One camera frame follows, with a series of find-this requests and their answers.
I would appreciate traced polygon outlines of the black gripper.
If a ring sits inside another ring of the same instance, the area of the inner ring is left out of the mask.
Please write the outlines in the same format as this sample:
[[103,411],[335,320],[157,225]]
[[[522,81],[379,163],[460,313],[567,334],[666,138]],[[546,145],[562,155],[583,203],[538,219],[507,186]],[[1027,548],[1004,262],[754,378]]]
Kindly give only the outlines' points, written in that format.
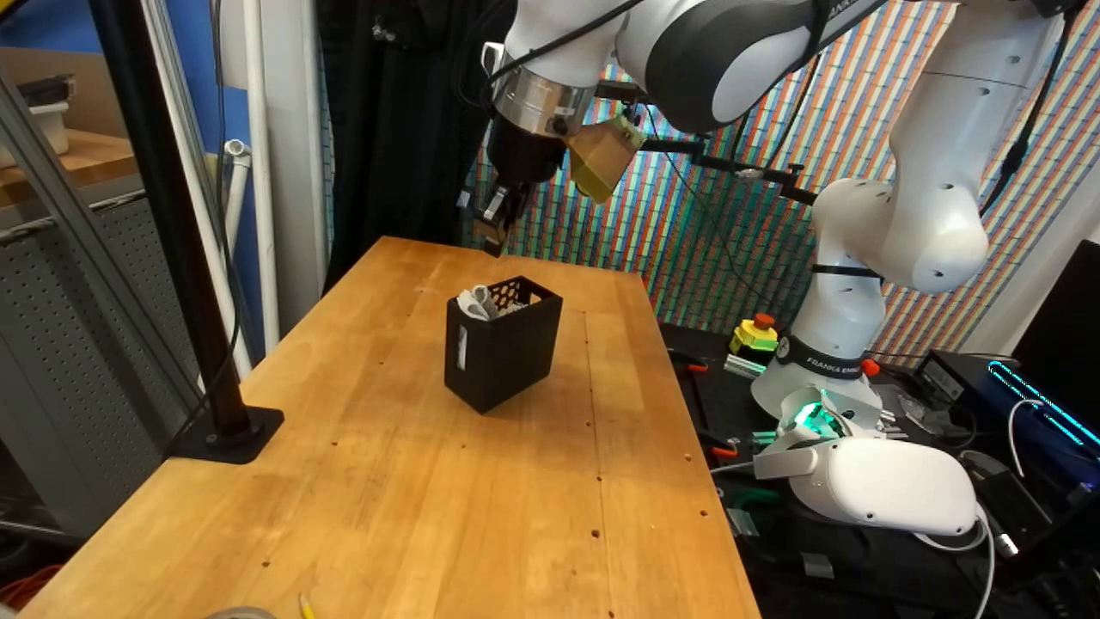
[[477,235],[501,255],[512,229],[530,209],[531,191],[556,177],[562,145],[497,118],[487,138],[487,163],[496,165],[496,192],[477,209]]

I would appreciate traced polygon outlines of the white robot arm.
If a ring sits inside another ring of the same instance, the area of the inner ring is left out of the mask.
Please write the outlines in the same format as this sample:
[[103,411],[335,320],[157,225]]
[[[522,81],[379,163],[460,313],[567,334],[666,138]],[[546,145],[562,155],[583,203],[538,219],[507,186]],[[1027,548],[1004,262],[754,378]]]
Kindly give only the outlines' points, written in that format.
[[[876,417],[884,398],[861,357],[886,324],[884,290],[956,293],[986,266],[984,177],[1039,105],[1079,0],[947,3],[951,22],[891,126],[891,177],[835,179],[810,203],[810,282],[754,382],[754,402],[776,420],[807,407]],[[497,183],[519,192],[556,172],[607,67],[673,126],[704,136],[850,28],[835,0],[519,0],[506,35],[480,47]]]

